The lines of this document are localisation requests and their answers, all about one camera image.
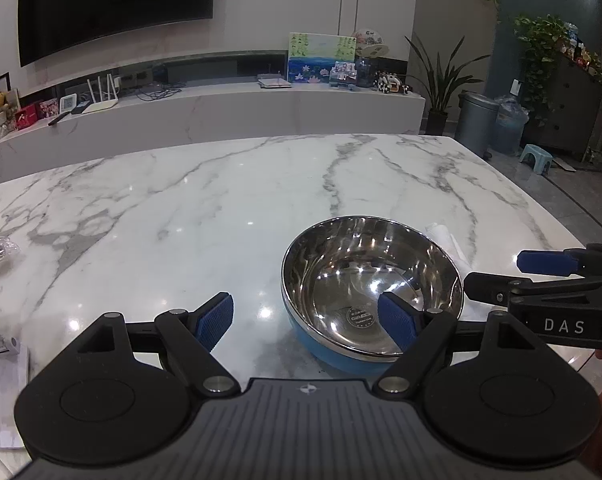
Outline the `steel bowl blue outside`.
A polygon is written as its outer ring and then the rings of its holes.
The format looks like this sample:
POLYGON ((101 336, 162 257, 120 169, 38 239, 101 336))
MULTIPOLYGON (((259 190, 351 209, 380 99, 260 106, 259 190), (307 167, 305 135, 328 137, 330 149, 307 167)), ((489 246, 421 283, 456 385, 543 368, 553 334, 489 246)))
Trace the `steel bowl blue outside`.
POLYGON ((460 315, 461 276, 444 249, 404 224, 345 216, 311 226, 281 263, 281 295, 299 340, 318 360, 357 376, 383 373, 401 349, 382 327, 392 292, 418 311, 460 315))

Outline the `small teal plastic stool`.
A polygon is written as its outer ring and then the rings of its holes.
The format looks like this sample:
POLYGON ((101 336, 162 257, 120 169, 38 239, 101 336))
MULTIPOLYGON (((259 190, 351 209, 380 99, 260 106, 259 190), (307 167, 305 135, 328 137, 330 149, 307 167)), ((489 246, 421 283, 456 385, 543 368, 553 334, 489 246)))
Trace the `small teal plastic stool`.
POLYGON ((526 144, 519 156, 519 162, 530 165, 534 174, 543 176, 548 173, 554 162, 554 156, 540 146, 526 144))

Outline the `dark grey cabinet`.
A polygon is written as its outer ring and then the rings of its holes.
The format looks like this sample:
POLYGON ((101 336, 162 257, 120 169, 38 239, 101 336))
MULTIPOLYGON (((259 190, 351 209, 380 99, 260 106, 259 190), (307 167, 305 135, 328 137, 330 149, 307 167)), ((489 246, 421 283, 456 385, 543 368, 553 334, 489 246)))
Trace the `dark grey cabinet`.
POLYGON ((550 110, 541 122, 530 120, 525 143, 552 154, 582 159, 602 99, 602 84, 586 70, 562 56, 548 91, 550 110))

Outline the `blue water jug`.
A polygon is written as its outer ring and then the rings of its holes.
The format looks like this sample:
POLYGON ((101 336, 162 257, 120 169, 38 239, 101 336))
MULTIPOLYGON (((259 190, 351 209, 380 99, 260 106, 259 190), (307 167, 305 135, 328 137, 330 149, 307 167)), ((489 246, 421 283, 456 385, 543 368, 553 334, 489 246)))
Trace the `blue water jug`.
POLYGON ((512 94, 500 96, 495 102, 499 105, 499 109, 491 149, 505 155, 515 155, 519 151, 525 124, 529 121, 529 112, 512 94))

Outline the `grey metal trash can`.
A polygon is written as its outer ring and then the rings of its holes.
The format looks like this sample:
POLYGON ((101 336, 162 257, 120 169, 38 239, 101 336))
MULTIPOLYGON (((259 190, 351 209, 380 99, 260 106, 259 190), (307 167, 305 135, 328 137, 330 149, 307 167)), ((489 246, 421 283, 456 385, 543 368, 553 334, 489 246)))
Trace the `grey metal trash can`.
POLYGON ((482 94, 464 91, 459 95, 459 108, 455 140, 474 154, 484 157, 491 141, 499 104, 482 94))

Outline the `white paper at left edge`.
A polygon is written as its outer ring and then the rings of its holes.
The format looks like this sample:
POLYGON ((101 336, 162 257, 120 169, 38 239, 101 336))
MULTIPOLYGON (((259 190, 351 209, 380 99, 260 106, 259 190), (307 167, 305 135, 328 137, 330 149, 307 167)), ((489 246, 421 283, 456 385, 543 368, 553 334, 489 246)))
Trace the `white paper at left edge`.
POLYGON ((0 450, 22 450, 23 441, 14 421, 14 406, 28 384, 30 354, 22 346, 15 356, 0 358, 0 450))

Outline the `potted long-leaf plant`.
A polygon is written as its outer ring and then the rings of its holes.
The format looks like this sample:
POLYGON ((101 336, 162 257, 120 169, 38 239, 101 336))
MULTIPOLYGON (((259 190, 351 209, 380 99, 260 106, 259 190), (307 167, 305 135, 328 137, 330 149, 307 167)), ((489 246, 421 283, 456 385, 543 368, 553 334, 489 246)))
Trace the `potted long-leaf plant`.
POLYGON ((426 95, 430 103, 426 133, 428 136, 442 136, 448 118, 447 109, 450 106, 450 99, 454 92, 466 84, 478 84, 481 82, 480 78, 476 78, 473 75, 463 75, 462 71, 474 63, 487 60, 490 55, 479 55, 475 58, 470 58, 469 61, 455 65, 455 58, 465 42, 465 37, 461 37, 453 48, 446 64, 443 64, 441 55, 437 54, 435 58, 431 58, 428 55, 426 48, 415 32, 411 37, 405 36, 405 40, 410 45, 412 53, 417 55, 418 61, 426 73, 426 78, 424 79, 412 76, 412 79, 418 81, 423 86, 423 89, 426 90, 426 95))

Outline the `leafy green climbing plant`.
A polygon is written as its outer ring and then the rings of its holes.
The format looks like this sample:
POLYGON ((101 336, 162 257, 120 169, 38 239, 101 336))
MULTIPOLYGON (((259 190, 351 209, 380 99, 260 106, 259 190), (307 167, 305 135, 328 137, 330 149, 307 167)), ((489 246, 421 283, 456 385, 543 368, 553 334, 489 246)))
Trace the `leafy green climbing plant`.
POLYGON ((514 20, 514 36, 521 44, 521 102, 536 122, 549 113, 549 87, 560 58, 559 44, 568 38, 566 23, 557 15, 531 18, 520 14, 514 20))

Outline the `toy figures on bench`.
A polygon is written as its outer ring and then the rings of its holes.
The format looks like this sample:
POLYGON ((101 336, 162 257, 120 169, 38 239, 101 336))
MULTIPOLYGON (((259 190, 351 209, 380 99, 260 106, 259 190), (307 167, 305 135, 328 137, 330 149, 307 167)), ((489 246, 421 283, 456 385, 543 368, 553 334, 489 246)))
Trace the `toy figures on bench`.
POLYGON ((412 87, 401 81, 394 73, 379 72, 374 81, 376 89, 385 94, 407 94, 412 92, 412 87))

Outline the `white wifi router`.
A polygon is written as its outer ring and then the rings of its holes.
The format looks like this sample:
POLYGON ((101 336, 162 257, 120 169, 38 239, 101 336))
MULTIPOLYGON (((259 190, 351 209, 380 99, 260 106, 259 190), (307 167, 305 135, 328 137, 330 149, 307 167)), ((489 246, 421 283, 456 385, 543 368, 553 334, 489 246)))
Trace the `white wifi router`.
POLYGON ((90 79, 86 80, 89 90, 90 101, 85 103, 80 114, 94 114, 110 110, 118 105, 118 87, 115 84, 114 77, 111 73, 104 76, 104 82, 101 77, 96 78, 96 84, 92 84, 90 79))

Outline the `black remote control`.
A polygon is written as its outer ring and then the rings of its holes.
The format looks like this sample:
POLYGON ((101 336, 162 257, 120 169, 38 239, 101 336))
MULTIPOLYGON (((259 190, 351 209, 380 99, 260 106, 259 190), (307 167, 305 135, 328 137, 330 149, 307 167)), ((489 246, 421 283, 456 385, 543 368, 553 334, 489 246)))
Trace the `black remote control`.
POLYGON ((72 114, 71 111, 61 113, 57 117, 55 117, 53 120, 51 120, 50 122, 48 122, 47 126, 55 126, 55 125, 58 124, 58 122, 61 122, 63 118, 66 118, 66 116, 69 116, 71 114, 72 114))

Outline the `small white thermometer display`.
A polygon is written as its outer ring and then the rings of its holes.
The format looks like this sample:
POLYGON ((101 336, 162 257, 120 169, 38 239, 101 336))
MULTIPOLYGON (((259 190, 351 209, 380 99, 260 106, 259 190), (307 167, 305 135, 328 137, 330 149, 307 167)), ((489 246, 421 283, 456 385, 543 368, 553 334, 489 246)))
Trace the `small white thermometer display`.
POLYGON ((71 114, 75 107, 78 104, 78 97, 76 93, 68 94, 67 96, 62 96, 59 100, 59 114, 71 114))

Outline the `red gift box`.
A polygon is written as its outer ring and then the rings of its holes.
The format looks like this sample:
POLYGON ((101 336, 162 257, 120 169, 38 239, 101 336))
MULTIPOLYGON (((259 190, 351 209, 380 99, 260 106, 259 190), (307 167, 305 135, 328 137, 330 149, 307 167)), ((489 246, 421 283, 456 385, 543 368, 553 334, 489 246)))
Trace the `red gift box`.
POLYGON ((36 122, 39 121, 41 114, 42 113, 40 112, 40 105, 38 103, 33 103, 20 108, 20 110, 17 110, 16 114, 14 114, 14 119, 16 120, 16 128, 18 130, 30 128, 32 125, 35 125, 36 122))

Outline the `round painted fan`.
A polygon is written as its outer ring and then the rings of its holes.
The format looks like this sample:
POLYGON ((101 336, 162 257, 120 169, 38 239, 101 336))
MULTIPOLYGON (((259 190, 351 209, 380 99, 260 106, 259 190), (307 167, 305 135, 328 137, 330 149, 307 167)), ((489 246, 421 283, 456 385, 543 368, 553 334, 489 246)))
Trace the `round painted fan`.
POLYGON ((373 29, 359 29, 354 32, 353 37, 356 40, 355 53, 359 58, 382 58, 389 53, 390 48, 373 29))

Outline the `lotus pond painting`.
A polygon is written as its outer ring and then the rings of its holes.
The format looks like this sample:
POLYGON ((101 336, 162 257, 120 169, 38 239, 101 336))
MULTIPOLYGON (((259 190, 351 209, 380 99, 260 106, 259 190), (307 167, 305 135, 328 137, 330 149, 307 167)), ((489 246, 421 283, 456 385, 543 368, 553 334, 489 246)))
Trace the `lotus pond painting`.
POLYGON ((288 43, 287 81, 292 84, 326 84, 337 62, 355 61, 352 36, 292 32, 288 43))

